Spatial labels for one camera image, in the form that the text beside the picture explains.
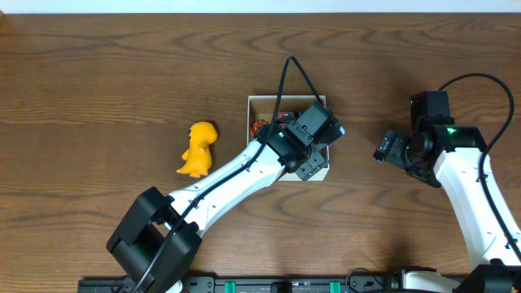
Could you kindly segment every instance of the wooden table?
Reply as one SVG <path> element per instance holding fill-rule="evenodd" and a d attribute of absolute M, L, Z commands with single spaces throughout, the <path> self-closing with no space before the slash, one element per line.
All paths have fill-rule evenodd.
<path fill-rule="evenodd" d="M 409 131 L 409 96 L 467 72 L 521 102 L 521 15 L 5 15 L 0 26 L 0 291 L 73 292 L 124 271 L 105 243 L 134 199 L 175 173 L 186 131 L 218 123 L 215 167 L 245 147 L 247 96 L 275 94 L 295 54 L 347 130 L 324 182 L 278 182 L 204 236 L 194 270 L 338 275 L 424 265 L 468 273 L 442 189 L 372 154 Z M 308 94 L 291 65 L 286 94 Z M 506 118 L 486 80 L 449 88 L 459 124 L 486 140 Z M 492 153 L 521 219 L 520 111 Z"/>

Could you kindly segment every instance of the green connector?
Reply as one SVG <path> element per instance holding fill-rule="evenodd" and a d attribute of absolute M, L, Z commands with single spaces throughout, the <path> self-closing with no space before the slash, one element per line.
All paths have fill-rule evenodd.
<path fill-rule="evenodd" d="M 331 282 L 329 283 L 329 286 L 331 288 L 331 293 L 342 293 L 340 282 Z"/>
<path fill-rule="evenodd" d="M 225 293 L 235 293 L 235 282 L 225 282 Z"/>

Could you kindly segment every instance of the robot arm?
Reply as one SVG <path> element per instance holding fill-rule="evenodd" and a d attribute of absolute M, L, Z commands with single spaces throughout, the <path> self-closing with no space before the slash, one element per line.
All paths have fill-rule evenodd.
<path fill-rule="evenodd" d="M 459 147 L 455 151 L 443 151 L 434 166 L 436 179 L 453 205 L 463 232 L 471 268 L 489 265 L 492 259 L 500 259 L 505 265 L 521 265 L 493 215 L 481 184 L 476 180 L 479 177 L 477 164 L 481 155 L 482 152 L 477 148 Z M 510 234 L 519 238 L 521 231 L 497 187 L 488 156 L 484 170 L 488 188 L 503 221 Z"/>
<path fill-rule="evenodd" d="M 500 227 L 493 206 L 516 246 L 521 232 L 497 187 L 488 156 L 484 157 L 484 176 L 479 175 L 479 161 L 486 149 L 479 130 L 454 124 L 444 91 L 411 97 L 411 125 L 412 137 L 387 131 L 374 158 L 403 168 L 407 175 L 430 186 L 445 189 L 462 229 L 474 271 L 462 284 L 437 272 L 410 271 L 402 276 L 402 287 L 434 292 L 487 291 L 484 288 L 498 287 L 503 288 L 498 292 L 505 288 L 510 291 L 510 277 L 519 274 L 521 263 L 512 249 L 512 242 Z M 481 180 L 485 180 L 493 204 L 490 204 Z"/>
<path fill-rule="evenodd" d="M 134 201 L 107 249 L 135 282 L 146 275 L 142 292 L 178 293 L 182 289 L 179 280 L 213 223 L 284 173 L 308 180 L 329 164 L 320 151 L 344 135 L 338 120 L 318 102 L 285 128 L 276 122 L 269 131 L 270 126 L 260 128 L 256 139 L 235 159 L 194 185 L 166 197 L 152 187 Z M 190 212 L 183 219 L 180 215 L 186 211 Z M 165 238 L 153 223 L 175 229 L 172 237 Z"/>
<path fill-rule="evenodd" d="M 219 181 L 244 166 L 260 147 L 261 143 L 254 140 L 248 144 L 240 155 L 208 177 L 182 190 L 172 191 L 169 194 L 175 199 L 172 202 L 172 208 L 179 212 L 184 211 L 191 201 L 204 192 L 213 182 Z M 278 162 L 278 159 L 279 156 L 273 149 L 265 147 L 255 164 L 246 172 L 239 173 L 232 180 L 223 183 L 209 193 L 198 204 L 198 207 L 188 214 L 185 221 L 197 224 L 199 227 L 197 234 L 203 237 L 204 232 L 237 203 L 240 203 L 255 191 L 270 186 L 277 181 L 284 172 L 284 167 Z"/>

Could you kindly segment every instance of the cardboard box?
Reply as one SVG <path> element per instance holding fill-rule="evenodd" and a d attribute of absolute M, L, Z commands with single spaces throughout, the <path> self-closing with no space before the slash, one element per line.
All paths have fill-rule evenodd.
<path fill-rule="evenodd" d="M 326 96 L 320 96 L 322 101 L 324 102 L 324 107 L 326 107 Z M 247 98 L 247 125 L 246 125 L 246 144 L 250 143 L 253 139 L 253 136 L 250 132 L 253 123 L 257 122 L 260 119 L 264 119 L 268 122 L 271 121 L 271 118 L 274 114 L 275 103 L 277 101 L 277 96 L 249 96 Z M 313 95 L 283 95 L 280 103 L 280 112 L 299 112 L 305 111 L 316 101 L 315 96 Z M 322 155 L 326 159 L 329 158 L 329 147 L 326 147 L 322 150 Z M 325 168 L 322 168 L 318 171 L 314 176 L 312 176 L 309 181 L 323 181 L 324 177 L 326 177 L 327 172 L 329 172 L 330 165 L 327 165 Z M 301 179 L 295 173 L 286 173 L 282 177 L 280 177 L 279 181 L 301 181 Z"/>

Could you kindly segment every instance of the yellow dinosaur figure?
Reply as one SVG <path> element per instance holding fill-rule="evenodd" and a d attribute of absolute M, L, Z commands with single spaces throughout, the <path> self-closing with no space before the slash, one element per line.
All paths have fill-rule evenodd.
<path fill-rule="evenodd" d="M 190 135 L 190 147 L 182 154 L 185 165 L 178 169 L 180 174 L 190 174 L 190 177 L 201 178 L 207 176 L 212 166 L 210 144 L 217 140 L 217 131 L 209 122 L 197 122 L 188 131 Z"/>

